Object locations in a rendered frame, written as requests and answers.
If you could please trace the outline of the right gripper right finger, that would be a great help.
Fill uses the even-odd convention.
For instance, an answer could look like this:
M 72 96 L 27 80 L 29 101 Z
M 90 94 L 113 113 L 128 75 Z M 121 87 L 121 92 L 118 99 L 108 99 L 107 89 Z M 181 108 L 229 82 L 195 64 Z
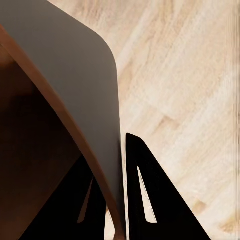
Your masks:
M 146 143 L 126 133 L 129 240 L 211 240 Z M 157 223 L 146 220 L 140 169 Z

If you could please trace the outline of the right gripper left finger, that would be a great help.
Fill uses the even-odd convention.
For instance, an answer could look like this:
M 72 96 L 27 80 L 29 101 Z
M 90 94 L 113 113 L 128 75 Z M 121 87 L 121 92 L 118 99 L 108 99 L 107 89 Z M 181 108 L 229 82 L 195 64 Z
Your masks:
M 91 181 L 85 218 L 77 223 Z M 106 204 L 81 154 L 19 240 L 104 240 Z

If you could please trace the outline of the trash can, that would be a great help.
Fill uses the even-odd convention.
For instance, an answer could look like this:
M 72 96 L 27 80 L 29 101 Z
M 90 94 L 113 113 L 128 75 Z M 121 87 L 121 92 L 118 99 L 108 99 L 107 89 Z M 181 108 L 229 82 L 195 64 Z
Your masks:
M 117 65 L 48 0 L 0 0 L 0 240 L 19 240 L 80 155 L 127 240 Z

